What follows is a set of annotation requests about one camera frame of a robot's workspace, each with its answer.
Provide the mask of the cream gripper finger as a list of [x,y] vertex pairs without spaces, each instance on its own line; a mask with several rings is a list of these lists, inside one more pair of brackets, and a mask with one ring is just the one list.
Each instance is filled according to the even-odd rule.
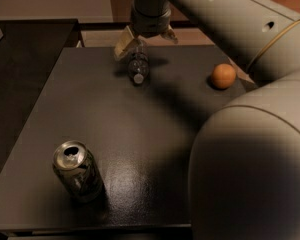
[[171,41],[173,44],[178,43],[178,38],[171,26],[168,26],[167,29],[160,34],[160,36],[165,40]]
[[119,36],[114,47],[114,57],[117,61],[127,56],[129,51],[138,45],[138,35],[131,25],[127,25]]

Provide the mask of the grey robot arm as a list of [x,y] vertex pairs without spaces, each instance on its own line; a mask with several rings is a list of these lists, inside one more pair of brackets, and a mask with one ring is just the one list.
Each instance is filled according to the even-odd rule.
[[189,162],[195,240],[300,240],[300,14],[271,0],[134,0],[115,47],[172,39],[178,8],[257,84],[203,125]]

